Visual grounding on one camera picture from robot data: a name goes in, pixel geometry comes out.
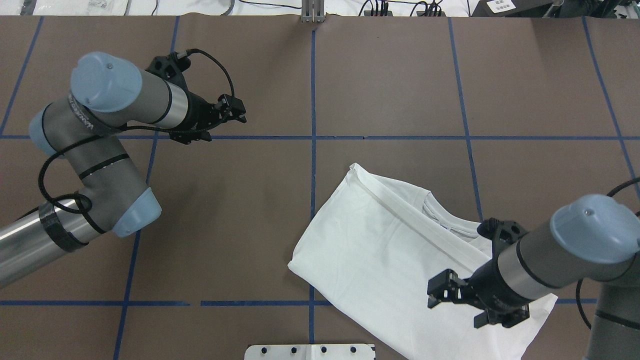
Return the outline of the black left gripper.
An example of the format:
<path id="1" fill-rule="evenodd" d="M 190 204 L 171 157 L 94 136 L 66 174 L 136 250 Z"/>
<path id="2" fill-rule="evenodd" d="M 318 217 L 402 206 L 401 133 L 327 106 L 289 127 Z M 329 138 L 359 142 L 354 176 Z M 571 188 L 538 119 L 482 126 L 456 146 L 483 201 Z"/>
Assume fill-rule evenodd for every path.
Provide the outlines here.
<path id="1" fill-rule="evenodd" d="M 218 98 L 218 110 L 199 95 L 187 93 L 188 108 L 185 119 L 173 129 L 173 141 L 183 145 L 192 142 L 211 142 L 210 130 L 228 122 L 247 123 L 246 107 L 240 98 L 222 94 Z"/>

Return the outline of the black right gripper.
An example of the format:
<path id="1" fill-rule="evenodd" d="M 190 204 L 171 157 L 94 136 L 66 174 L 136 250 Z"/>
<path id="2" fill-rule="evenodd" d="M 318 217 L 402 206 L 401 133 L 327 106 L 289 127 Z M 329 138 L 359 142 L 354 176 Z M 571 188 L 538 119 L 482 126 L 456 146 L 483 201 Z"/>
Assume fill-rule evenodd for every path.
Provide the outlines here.
<path id="1" fill-rule="evenodd" d="M 509 329 L 530 318 L 531 300 L 510 289 L 497 260 L 489 260 L 464 281 L 462 294 L 467 303 L 482 310 L 473 318 L 473 326 L 477 330 L 487 325 L 501 325 Z M 427 307 L 433 309 L 442 303 L 466 303 L 458 290 L 462 285 L 463 280 L 457 272 L 444 269 L 428 282 Z"/>

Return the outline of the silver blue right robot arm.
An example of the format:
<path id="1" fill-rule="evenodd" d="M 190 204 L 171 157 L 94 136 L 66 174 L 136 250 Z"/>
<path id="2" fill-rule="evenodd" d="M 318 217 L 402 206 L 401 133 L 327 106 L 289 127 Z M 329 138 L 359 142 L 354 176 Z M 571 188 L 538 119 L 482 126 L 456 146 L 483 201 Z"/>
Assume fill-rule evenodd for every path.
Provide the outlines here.
<path id="1" fill-rule="evenodd" d="M 450 302 L 480 310 L 474 328 L 512 328 L 531 303 L 585 278 L 601 290 L 586 360 L 639 358 L 639 218 L 604 194 L 587 194 L 557 210 L 535 230 L 485 219 L 477 232 L 492 258 L 468 278 L 444 269 L 428 282 L 428 308 Z"/>

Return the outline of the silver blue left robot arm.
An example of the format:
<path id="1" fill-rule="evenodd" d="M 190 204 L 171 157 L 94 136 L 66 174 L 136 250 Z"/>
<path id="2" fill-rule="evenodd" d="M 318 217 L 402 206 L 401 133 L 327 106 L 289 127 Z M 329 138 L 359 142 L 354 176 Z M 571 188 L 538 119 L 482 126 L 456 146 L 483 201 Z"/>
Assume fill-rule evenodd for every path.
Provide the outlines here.
<path id="1" fill-rule="evenodd" d="M 228 70 L 215 60 L 230 93 L 215 102 L 190 91 L 185 71 L 199 48 L 159 55 L 147 68 L 94 51 L 72 70 L 70 90 L 42 109 L 29 137 L 47 155 L 38 173 L 43 203 L 1 230 L 1 287 L 112 232 L 128 237 L 156 221 L 162 207 L 119 134 L 167 133 L 190 145 L 210 142 L 226 122 L 246 123 Z"/>

